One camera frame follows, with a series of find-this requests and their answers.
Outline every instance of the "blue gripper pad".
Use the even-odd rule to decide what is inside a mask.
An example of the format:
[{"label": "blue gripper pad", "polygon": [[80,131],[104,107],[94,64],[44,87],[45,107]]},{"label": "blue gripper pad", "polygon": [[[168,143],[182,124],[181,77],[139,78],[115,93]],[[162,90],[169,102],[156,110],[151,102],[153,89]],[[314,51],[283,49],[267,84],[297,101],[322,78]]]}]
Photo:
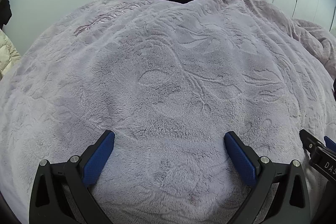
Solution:
[{"label": "blue gripper pad", "polygon": [[329,137],[324,136],[325,146],[336,153],[336,143],[334,143]]},{"label": "blue gripper pad", "polygon": [[108,158],[112,153],[114,147],[114,137],[115,134],[110,132],[84,166],[82,181],[85,187],[97,182]]},{"label": "blue gripper pad", "polygon": [[257,183],[255,168],[244,151],[239,147],[230,133],[224,136],[227,153],[229,154],[236,170],[245,184],[253,187]]}]

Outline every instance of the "lavender plush blanket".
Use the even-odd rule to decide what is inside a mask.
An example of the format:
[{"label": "lavender plush blanket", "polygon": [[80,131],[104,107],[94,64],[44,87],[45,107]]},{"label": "lavender plush blanket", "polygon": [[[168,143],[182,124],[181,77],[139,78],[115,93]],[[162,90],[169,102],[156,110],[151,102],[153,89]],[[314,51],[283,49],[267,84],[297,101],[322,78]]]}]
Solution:
[{"label": "lavender plush blanket", "polygon": [[249,191],[223,144],[233,130],[259,155],[302,162],[314,213],[325,181],[299,131],[336,140],[335,45],[266,0],[89,3],[0,82],[0,191],[27,224],[39,161],[110,129],[92,194],[114,223],[226,223]]}]

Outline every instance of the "silver screw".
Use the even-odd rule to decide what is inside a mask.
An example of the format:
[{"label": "silver screw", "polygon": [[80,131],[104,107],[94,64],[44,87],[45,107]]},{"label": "silver screw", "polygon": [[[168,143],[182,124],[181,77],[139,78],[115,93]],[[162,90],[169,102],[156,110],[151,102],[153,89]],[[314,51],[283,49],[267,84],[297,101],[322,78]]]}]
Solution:
[{"label": "silver screw", "polygon": [[71,161],[71,162],[78,162],[78,161],[79,161],[79,157],[78,157],[78,156],[72,156],[72,157],[70,158],[70,161]]},{"label": "silver screw", "polygon": [[48,163],[47,160],[41,160],[40,161],[40,165],[41,166],[45,166],[47,163]]},{"label": "silver screw", "polygon": [[267,158],[267,157],[261,157],[260,160],[261,160],[261,162],[263,162],[265,164],[269,163],[269,158]]},{"label": "silver screw", "polygon": [[296,166],[296,167],[299,167],[300,166],[300,162],[298,160],[294,160],[293,161],[293,165]]}]

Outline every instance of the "metal bolt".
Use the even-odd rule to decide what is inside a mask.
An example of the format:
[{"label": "metal bolt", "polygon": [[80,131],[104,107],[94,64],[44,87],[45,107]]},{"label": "metal bolt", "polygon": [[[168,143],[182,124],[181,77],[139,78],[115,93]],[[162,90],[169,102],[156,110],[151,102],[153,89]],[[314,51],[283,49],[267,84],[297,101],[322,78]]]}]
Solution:
[{"label": "metal bolt", "polygon": [[40,165],[41,166],[45,166],[47,163],[48,163],[47,160],[41,160],[40,161]]},{"label": "metal bolt", "polygon": [[261,160],[261,162],[263,162],[265,164],[269,163],[269,158],[267,158],[267,157],[261,157],[260,160]]},{"label": "metal bolt", "polygon": [[79,161],[79,157],[78,157],[78,156],[72,156],[72,157],[70,158],[70,161],[71,161],[71,162],[78,162],[78,161]]},{"label": "metal bolt", "polygon": [[299,167],[300,166],[300,162],[298,160],[294,160],[293,161],[293,165],[296,166],[296,167]]}]

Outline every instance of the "white quilted jacket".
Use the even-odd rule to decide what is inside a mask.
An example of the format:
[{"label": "white quilted jacket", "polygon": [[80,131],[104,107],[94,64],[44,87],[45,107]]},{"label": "white quilted jacket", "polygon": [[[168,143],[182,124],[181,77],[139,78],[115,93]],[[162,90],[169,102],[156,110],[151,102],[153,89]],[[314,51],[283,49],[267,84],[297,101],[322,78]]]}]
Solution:
[{"label": "white quilted jacket", "polygon": [[8,36],[0,29],[0,79],[20,60],[21,55]]}]

